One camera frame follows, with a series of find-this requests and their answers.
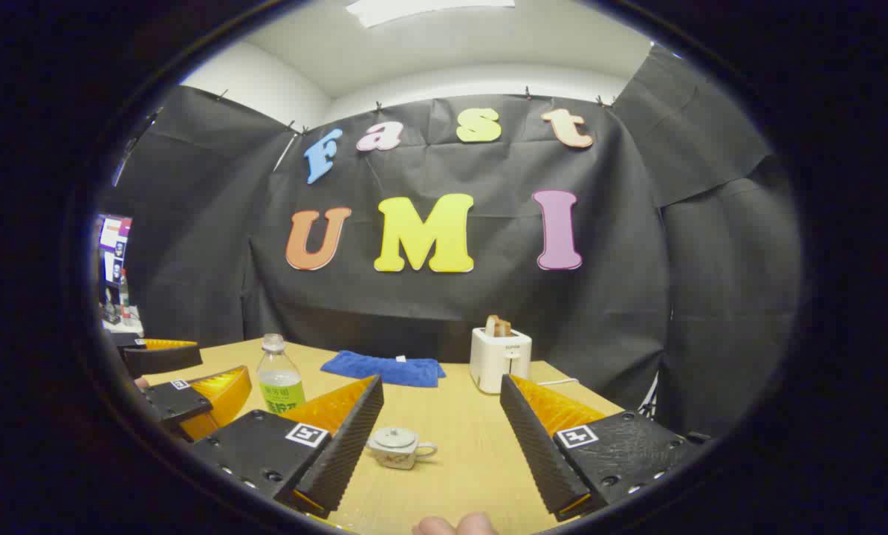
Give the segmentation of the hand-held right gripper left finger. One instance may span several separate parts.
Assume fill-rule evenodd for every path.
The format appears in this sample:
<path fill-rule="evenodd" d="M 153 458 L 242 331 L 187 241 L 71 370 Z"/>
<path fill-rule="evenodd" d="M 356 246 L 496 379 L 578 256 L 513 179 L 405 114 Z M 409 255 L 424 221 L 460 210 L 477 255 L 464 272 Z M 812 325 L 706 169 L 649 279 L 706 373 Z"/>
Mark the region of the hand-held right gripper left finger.
<path fill-rule="evenodd" d="M 325 519 L 339 508 L 383 399 L 382 378 L 372 375 L 280 415 L 250 411 L 191 450 L 250 493 Z"/>

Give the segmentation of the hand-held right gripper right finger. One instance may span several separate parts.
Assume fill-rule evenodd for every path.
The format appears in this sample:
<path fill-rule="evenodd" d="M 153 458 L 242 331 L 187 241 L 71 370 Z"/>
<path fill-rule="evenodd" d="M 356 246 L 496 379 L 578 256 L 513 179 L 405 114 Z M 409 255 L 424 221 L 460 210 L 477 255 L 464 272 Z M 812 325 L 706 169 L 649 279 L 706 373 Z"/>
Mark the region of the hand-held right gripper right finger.
<path fill-rule="evenodd" d="M 543 504 L 558 521 L 610 507 L 667 476 L 702 445 L 637 411 L 611 415 L 512 374 L 500 404 Z"/>

